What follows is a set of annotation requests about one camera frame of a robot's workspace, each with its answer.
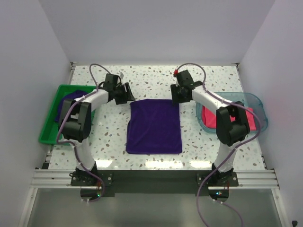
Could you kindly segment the pink towel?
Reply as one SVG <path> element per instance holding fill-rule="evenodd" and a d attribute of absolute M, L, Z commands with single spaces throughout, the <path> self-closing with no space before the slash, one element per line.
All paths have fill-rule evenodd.
<path fill-rule="evenodd" d="M 246 111 L 248 123 L 250 126 L 250 131 L 256 131 L 257 127 L 254 121 L 254 116 L 249 112 Z M 216 116 L 207 108 L 202 106 L 201 111 L 201 118 L 202 118 L 202 128 L 204 131 L 209 133 L 215 133 L 216 130 Z"/>

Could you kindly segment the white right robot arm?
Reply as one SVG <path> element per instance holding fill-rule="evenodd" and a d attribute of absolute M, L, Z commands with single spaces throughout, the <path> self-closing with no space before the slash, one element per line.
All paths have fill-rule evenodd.
<path fill-rule="evenodd" d="M 233 173 L 236 145 L 250 132 L 245 106 L 240 101 L 231 102 L 206 90 L 203 82 L 194 82 L 188 70 L 175 70 L 174 77 L 177 83 L 170 86 L 174 104 L 193 100 L 215 115 L 215 130 L 220 146 L 212 164 L 212 173 L 206 180 L 218 186 L 223 185 Z"/>

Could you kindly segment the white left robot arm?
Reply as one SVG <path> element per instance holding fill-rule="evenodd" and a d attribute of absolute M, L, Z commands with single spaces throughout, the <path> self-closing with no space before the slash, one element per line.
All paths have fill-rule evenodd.
<path fill-rule="evenodd" d="M 91 92 L 76 98 L 64 99 L 58 121 L 58 144 L 70 144 L 76 157 L 76 170 L 84 171 L 81 179 L 92 186 L 98 181 L 96 162 L 92 157 L 89 135 L 92 127 L 92 112 L 114 100 L 117 105 L 135 101 L 128 82 L 122 77 L 106 74 L 105 80 Z"/>

